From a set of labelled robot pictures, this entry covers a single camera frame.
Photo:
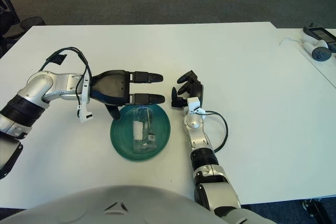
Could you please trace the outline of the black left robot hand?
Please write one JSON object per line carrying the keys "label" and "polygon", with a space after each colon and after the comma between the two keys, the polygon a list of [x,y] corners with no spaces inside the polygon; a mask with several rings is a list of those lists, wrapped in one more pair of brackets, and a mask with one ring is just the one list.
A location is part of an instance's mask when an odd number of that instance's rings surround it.
{"label": "black left robot hand", "polygon": [[129,72],[110,70],[93,76],[90,86],[90,97],[103,103],[114,120],[119,120],[119,108],[128,105],[153,105],[165,102],[160,94],[130,93],[131,83],[162,82],[163,76],[144,71]]}

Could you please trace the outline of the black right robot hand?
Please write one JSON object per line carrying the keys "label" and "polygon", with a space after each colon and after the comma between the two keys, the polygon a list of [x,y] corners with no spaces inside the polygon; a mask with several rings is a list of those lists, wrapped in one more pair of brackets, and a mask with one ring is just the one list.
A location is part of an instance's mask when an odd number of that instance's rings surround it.
{"label": "black right robot hand", "polygon": [[197,75],[193,70],[183,74],[178,78],[177,84],[183,84],[178,90],[175,87],[172,88],[171,93],[171,107],[183,108],[187,106],[187,99],[180,97],[180,95],[187,93],[189,98],[197,97],[200,102],[200,106],[203,104],[203,91],[204,86],[198,80]]}

